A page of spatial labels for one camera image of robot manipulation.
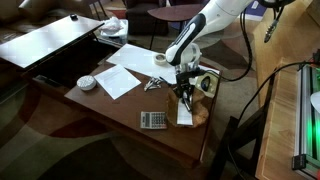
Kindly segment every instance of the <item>white robotic arm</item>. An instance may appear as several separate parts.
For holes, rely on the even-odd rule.
[[[211,0],[194,16],[166,51],[167,62],[173,66],[199,59],[201,53],[194,40],[220,31],[231,24],[253,0]]]
[[[177,85],[173,89],[178,98],[182,98],[188,111],[192,111],[192,91],[189,78],[205,74],[197,64],[201,56],[200,48],[193,43],[206,34],[220,31],[230,25],[253,0],[210,0],[209,3],[194,16],[177,39],[166,50],[166,60],[176,66]],[[268,8],[277,9],[294,0],[258,0]],[[266,35],[271,36],[275,25],[270,26]],[[188,63],[195,62],[192,68]]]

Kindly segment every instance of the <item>plastic bag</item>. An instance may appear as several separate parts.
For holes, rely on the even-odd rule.
[[[120,29],[122,29],[121,25],[120,25],[120,20],[116,17],[111,17],[110,19],[105,21],[105,24],[102,26],[101,31],[104,32],[115,32],[115,31],[119,31]]]

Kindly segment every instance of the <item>black cable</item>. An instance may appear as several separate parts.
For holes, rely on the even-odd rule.
[[[264,85],[270,80],[270,78],[278,73],[279,71],[281,71],[284,68],[290,67],[290,66],[294,66],[294,65],[306,65],[306,64],[316,64],[315,62],[308,62],[308,61],[303,61],[303,62],[295,62],[295,63],[290,63],[287,65],[284,65],[282,67],[279,67],[278,69],[274,70],[268,77],[267,79],[265,79],[263,81],[263,83],[260,85],[260,87],[258,88],[258,90],[256,91],[256,93],[252,96],[252,98],[249,100],[249,102],[246,104],[246,106],[244,107],[244,109],[242,110],[238,120],[240,121],[242,119],[243,114],[245,113],[246,109],[248,108],[248,106],[251,104],[251,102],[255,99],[255,97],[259,94],[259,92],[261,91],[261,89],[264,87]]]
[[[240,176],[243,180],[246,180],[246,178],[241,174],[241,172],[240,172],[240,170],[239,170],[239,168],[238,168],[238,166],[237,166],[237,163],[236,163],[236,161],[234,160],[234,158],[233,158],[233,156],[232,156],[232,153],[231,153],[231,151],[230,151],[230,146],[229,146],[229,144],[228,144],[227,148],[228,148],[228,153],[229,153],[229,155],[230,155],[230,158],[231,158],[231,160],[232,160],[232,163],[233,163],[233,165],[234,165],[234,168],[236,169],[236,171],[237,171],[237,173],[239,174],[239,176]]]
[[[279,12],[279,14],[278,14],[278,16],[277,16],[277,18],[276,18],[277,21],[279,21],[281,15],[282,15],[283,10],[284,10],[284,6],[282,6],[282,7],[280,8],[280,12]]]
[[[271,77],[272,77],[273,75],[276,75],[279,71],[281,71],[281,70],[284,69],[284,68],[287,68],[287,67],[290,67],[290,66],[294,66],[294,65],[300,65],[300,68],[301,68],[301,67],[303,67],[303,66],[306,65],[306,64],[319,64],[319,63],[315,63],[315,62],[309,62],[310,59],[309,59],[307,62],[306,62],[306,61],[303,61],[303,62],[290,63],[290,64],[281,66],[281,67],[279,67],[278,69],[274,70],[274,71],[266,78],[266,80],[264,80],[264,82],[263,82],[263,83],[260,85],[260,87],[258,88],[257,92],[253,95],[253,97],[252,97],[252,98],[250,99],[250,101],[247,103],[247,105],[245,106],[245,108],[244,108],[243,111],[241,112],[241,115],[240,115],[240,117],[239,117],[238,120],[239,120],[239,121],[241,120],[241,118],[242,118],[245,110],[247,109],[247,107],[251,104],[251,102],[255,99],[255,97],[259,94],[259,92],[261,91],[261,89],[262,89],[262,88],[264,87],[264,85],[271,79]],[[234,160],[234,157],[233,157],[233,155],[232,155],[232,153],[231,153],[229,144],[228,144],[227,147],[228,147],[229,156],[230,156],[230,158],[231,158],[231,160],[232,160],[232,163],[233,163],[233,165],[234,165],[237,173],[239,174],[239,176],[240,176],[242,179],[245,179],[245,178],[243,177],[243,175],[241,174],[241,172],[239,171],[239,168],[238,168],[238,166],[237,166],[237,164],[236,164],[236,162],[235,162],[235,160]]]
[[[249,54],[248,66],[247,66],[246,71],[241,76],[239,76],[239,77],[237,77],[235,79],[228,79],[226,77],[221,76],[221,78],[223,80],[226,80],[226,81],[230,81],[230,82],[231,81],[238,81],[238,80],[242,79],[243,77],[245,77],[248,74],[248,72],[250,71],[250,69],[251,69],[251,65],[252,65],[252,50],[251,50],[249,38],[248,38],[248,35],[247,35],[247,32],[246,32],[246,24],[245,24],[246,10],[247,9],[244,9],[244,11],[242,11],[241,14],[240,14],[240,27],[241,27],[243,38],[245,40],[245,43],[246,43],[246,46],[247,46],[247,50],[248,50],[248,54]]]
[[[277,9],[273,8],[273,19],[275,20],[277,18]]]

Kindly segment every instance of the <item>white tape roll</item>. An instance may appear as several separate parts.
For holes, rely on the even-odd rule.
[[[97,82],[93,76],[82,76],[77,81],[77,86],[84,91],[93,89],[96,84]]]
[[[159,66],[165,65],[167,63],[166,55],[164,54],[156,54],[153,56],[153,61]]]

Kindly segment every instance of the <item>white paper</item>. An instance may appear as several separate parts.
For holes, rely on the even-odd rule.
[[[141,83],[121,65],[97,74],[94,78],[113,99],[117,99]]]
[[[177,124],[193,125],[192,113],[187,110],[186,106],[181,102],[181,100],[178,103]]]
[[[171,84],[176,84],[176,73],[174,66],[165,64],[159,66],[154,63],[154,56],[159,53],[144,48],[125,44],[116,53],[114,53],[107,62],[121,64],[127,69],[149,77],[159,78],[161,76]]]
[[[251,6],[251,8],[252,9],[257,9],[258,5],[259,5],[258,1],[254,1],[252,6]]]

